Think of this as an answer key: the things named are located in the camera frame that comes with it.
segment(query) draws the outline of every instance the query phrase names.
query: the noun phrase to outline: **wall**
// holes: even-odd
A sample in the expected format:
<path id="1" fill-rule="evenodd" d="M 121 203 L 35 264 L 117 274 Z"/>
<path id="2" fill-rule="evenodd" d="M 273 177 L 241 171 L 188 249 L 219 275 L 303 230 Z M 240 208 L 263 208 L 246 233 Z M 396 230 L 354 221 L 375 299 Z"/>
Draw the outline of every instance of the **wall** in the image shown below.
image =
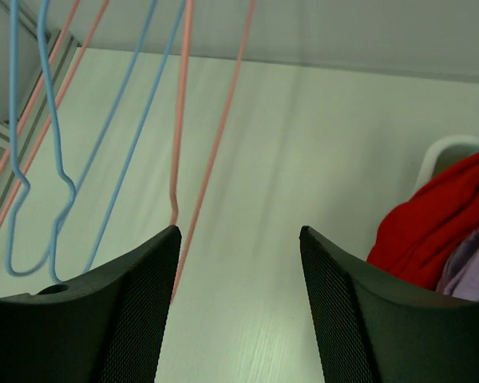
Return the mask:
<path id="1" fill-rule="evenodd" d="M 39 68 L 36 39 L 20 27 L 19 36 L 19 94 L 28 91 L 33 75 Z M 0 6 L 0 121 L 8 117 L 9 98 L 9 14 Z"/>
<path id="2" fill-rule="evenodd" d="M 24 0 L 37 10 L 41 0 Z M 71 1 L 52 2 L 59 27 Z M 133 50 L 149 0 L 111 1 L 91 46 Z M 234 57 L 248 0 L 198 0 L 192 52 Z M 83 41 L 101 1 L 81 2 Z M 160 53 L 179 0 L 160 0 L 144 51 Z M 180 37 L 174 53 L 180 51 Z M 479 1 L 258 0 L 248 59 L 479 76 Z"/>

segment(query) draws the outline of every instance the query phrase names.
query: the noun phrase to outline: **purple cloth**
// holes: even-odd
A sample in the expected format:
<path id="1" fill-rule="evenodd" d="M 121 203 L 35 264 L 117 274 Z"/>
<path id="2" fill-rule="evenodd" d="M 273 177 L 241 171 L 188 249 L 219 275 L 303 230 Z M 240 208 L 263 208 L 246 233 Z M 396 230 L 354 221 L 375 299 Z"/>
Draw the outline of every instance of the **purple cloth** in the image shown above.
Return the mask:
<path id="1" fill-rule="evenodd" d="M 437 292 L 479 301 L 479 229 L 451 254 L 438 282 Z"/>

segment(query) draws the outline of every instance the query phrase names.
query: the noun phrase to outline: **red fabric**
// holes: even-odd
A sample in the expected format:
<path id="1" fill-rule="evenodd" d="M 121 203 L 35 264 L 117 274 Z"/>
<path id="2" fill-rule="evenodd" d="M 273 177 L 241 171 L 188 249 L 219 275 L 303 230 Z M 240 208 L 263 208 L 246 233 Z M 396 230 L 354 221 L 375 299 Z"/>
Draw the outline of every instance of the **red fabric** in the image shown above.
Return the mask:
<path id="1" fill-rule="evenodd" d="M 448 168 L 382 221 L 367 262 L 434 290 L 447 258 L 479 228 L 479 153 Z"/>

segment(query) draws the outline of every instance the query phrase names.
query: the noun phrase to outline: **table surface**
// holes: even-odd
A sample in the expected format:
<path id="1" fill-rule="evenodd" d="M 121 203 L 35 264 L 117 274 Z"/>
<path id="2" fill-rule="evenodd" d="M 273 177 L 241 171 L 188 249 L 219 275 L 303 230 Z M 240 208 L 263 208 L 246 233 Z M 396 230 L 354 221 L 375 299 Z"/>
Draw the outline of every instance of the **table surface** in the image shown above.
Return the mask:
<path id="1" fill-rule="evenodd" d="M 76 180 L 131 53 L 89 49 L 59 108 L 64 165 Z M 143 53 L 59 237 L 57 270 L 83 269 L 156 75 Z M 186 235 L 233 61 L 192 58 L 179 182 Z M 164 228 L 179 58 L 170 57 L 94 266 Z M 323 383 L 299 257 L 311 225 L 364 259 L 384 215 L 412 192 L 426 149 L 479 136 L 479 84 L 245 62 L 200 221 L 172 304 L 156 383 Z M 34 265 L 68 191 L 47 135 L 28 173 L 14 266 Z M 3 266 L 0 297 L 51 284 Z"/>

